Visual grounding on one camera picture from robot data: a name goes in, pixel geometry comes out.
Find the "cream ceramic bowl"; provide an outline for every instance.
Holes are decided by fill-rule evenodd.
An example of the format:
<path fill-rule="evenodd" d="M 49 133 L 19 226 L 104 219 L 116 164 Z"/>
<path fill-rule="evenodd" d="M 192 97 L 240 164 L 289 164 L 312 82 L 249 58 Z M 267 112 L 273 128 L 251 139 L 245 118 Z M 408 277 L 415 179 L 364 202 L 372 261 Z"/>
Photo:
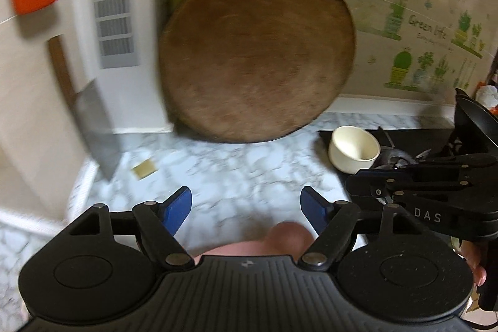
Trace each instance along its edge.
<path fill-rule="evenodd" d="M 354 175 L 360 169 L 369 169 L 380 154 L 380 144 L 368 131 L 344 126 L 332 133 L 329 159 L 340 171 Z"/>

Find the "black pan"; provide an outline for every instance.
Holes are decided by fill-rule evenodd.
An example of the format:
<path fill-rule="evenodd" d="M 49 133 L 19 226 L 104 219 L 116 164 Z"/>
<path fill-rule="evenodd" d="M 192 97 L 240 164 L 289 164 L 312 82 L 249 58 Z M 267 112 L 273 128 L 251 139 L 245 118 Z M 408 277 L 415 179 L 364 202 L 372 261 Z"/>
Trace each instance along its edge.
<path fill-rule="evenodd" d="M 474 152 L 498 157 L 498 119 L 462 89 L 456 90 L 455 130 Z"/>

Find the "finger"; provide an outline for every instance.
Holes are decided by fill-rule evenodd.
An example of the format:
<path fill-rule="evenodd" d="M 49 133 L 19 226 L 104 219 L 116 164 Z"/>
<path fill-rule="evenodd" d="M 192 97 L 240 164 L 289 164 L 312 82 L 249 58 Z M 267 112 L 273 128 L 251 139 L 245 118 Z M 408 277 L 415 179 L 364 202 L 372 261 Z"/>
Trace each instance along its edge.
<path fill-rule="evenodd" d="M 482 286 L 486 281 L 486 269 L 482 266 L 477 266 L 474 271 L 474 283 L 478 287 Z"/>
<path fill-rule="evenodd" d="M 313 235 L 297 222 L 281 222 L 266 235 L 264 241 L 280 252 L 298 259 L 313 243 Z"/>
<path fill-rule="evenodd" d="M 472 242 L 462 242 L 461 255 L 465 258 L 471 269 L 475 269 L 481 262 L 481 250 Z"/>

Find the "white wall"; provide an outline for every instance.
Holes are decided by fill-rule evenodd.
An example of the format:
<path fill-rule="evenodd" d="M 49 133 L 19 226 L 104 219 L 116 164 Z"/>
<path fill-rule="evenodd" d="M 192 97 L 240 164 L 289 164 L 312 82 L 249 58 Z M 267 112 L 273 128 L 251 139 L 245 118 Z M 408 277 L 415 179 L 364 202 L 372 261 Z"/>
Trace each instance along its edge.
<path fill-rule="evenodd" d="M 15 16 L 0 0 L 0 209 L 62 220 L 86 151 L 53 76 L 46 41 L 64 35 L 77 90 L 87 82 L 71 0 Z"/>
<path fill-rule="evenodd" d="M 157 77 L 155 0 L 130 1 L 139 65 L 101 69 L 93 1 L 74 0 L 84 65 L 89 77 L 97 80 L 116 133 L 170 130 Z"/>
<path fill-rule="evenodd" d="M 358 38 L 354 71 L 344 93 L 444 103 L 454 100 L 454 86 L 473 93 L 477 83 L 485 80 L 498 46 L 498 0 L 404 0 L 396 40 L 379 32 L 384 30 L 393 12 L 392 4 L 398 0 L 346 1 Z M 463 43 L 466 49 L 455 43 L 459 19 L 465 12 L 471 17 Z M 472 28 L 478 24 L 482 29 L 474 50 L 479 55 L 475 55 L 468 48 L 473 47 Z M 390 83 L 394 59 L 405 48 L 410 48 L 412 64 L 402 83 Z M 427 68 L 427 77 L 416 84 L 418 58 L 424 53 L 433 53 L 434 63 Z M 442 58 L 446 59 L 444 74 L 436 72 Z"/>

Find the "white marble surface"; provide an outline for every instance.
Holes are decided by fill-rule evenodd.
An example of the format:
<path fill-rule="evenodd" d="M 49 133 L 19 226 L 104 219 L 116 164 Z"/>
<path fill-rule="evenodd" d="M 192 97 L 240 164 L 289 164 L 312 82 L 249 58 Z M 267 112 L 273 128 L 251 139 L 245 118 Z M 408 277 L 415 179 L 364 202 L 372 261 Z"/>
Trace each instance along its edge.
<path fill-rule="evenodd" d="M 216 144 L 174 133 L 126 134 L 128 152 L 115 178 L 108 183 L 97 176 L 86 207 L 102 202 L 111 210 L 129 210 L 146 200 L 163 201 L 186 185 L 193 208 L 176 237 L 192 254 L 258 238 L 284 220 L 311 229 L 299 208 L 305 185 L 329 201 L 346 198 L 317 131 L 346 124 L 366 129 L 452 125 L 439 118 L 324 113 L 289 136 L 259 144 Z M 147 158 L 158 171 L 139 180 L 131 169 Z M 18 273 L 46 242 L 47 237 L 0 224 L 0 331 L 22 325 Z"/>

